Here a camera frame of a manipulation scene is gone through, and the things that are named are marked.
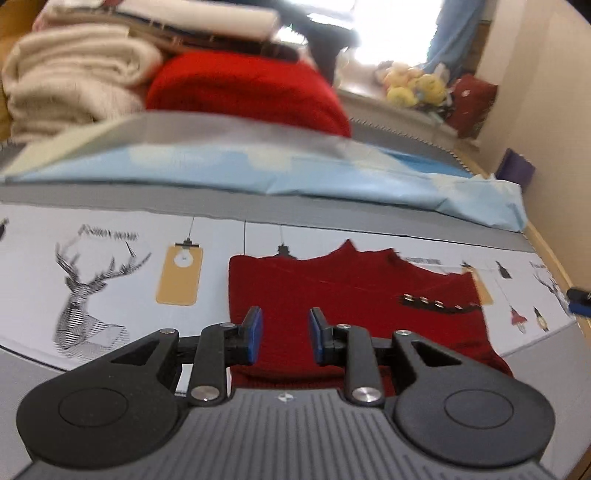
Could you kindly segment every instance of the deer head print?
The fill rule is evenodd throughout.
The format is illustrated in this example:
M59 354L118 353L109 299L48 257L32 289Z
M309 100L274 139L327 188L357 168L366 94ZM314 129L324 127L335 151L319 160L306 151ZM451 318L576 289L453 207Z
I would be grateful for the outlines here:
M534 272L534 277L538 282L540 282L544 287L546 287L552 295L556 297L556 300L558 300L558 303L560 303L560 306L564 310L565 314L569 317L572 317L573 314L570 313L569 304L564 298L562 292L560 291L560 288L558 287L556 281L552 277L550 277L550 281L545 282L540 278L537 272Z
M107 270L96 274L90 282L84 283L76 266L80 255L74 255L69 259L67 257L70 245L64 248L56 246L56 262L67 274L66 285L70 289L70 297L60 314L53 341L64 355L91 360L123 346L127 343L129 335L124 326L101 322L89 315L88 297L103 290L108 280L131 275L148 261L151 254L138 262L135 253L127 244L129 260L126 263L115 268L113 257Z

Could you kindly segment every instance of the red sweater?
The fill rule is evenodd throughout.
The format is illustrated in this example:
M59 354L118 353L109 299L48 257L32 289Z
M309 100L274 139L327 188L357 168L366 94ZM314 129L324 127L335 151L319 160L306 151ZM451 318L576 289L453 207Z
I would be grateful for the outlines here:
M350 241L312 260L282 257L230 259L230 318L240 323L248 309L262 308L264 331L258 362L232 367L236 387L342 387L343 369L314 363L308 312L320 307L331 325L350 323L372 336L390 338L412 330L508 375L507 364L488 341L481 310L444 314L400 303L408 293L446 306L479 303L470 273L441 275L402 260L393 250L358 252ZM393 394L389 369L384 385Z
M339 98L305 63L203 50L179 55L158 72L148 110L235 115L350 137Z

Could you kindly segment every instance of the curtain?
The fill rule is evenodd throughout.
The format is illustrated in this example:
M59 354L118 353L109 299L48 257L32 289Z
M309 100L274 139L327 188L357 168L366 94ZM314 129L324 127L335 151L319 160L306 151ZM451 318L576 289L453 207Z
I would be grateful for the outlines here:
M485 0L445 0L427 53L426 72L432 73L439 63L444 63L451 80L459 76L484 7Z

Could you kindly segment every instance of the folded white blanket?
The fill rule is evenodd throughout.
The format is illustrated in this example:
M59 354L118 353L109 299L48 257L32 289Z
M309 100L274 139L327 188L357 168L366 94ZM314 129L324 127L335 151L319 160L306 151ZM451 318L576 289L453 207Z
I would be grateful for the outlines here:
M121 86L150 80L163 63L152 44L128 37L121 25L81 24L31 33L20 39L2 68L9 96L23 78L87 75Z
M201 0L48 0L33 23L43 30L44 17L54 7L114 8L185 31L265 41L281 27L279 14L271 8L232 5Z
M8 109L12 138L31 141L67 128L117 118L144 109L125 88L84 75L53 75L43 81L29 76L13 89Z

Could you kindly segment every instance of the beige blanket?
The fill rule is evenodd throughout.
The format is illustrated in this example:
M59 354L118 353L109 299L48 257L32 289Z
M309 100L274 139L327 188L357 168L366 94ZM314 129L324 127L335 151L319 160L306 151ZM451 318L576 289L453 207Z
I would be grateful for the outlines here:
M26 35L2 68L4 91L10 95L21 79L32 75L86 75L126 87L145 83L161 67L162 54L128 33L121 25L82 24Z
M142 111L137 95L88 76L52 75L42 82L28 77L11 91L11 137L28 142L80 125Z
M73 25L22 37L2 68L11 137L31 141L144 109L141 90L163 62L120 25Z

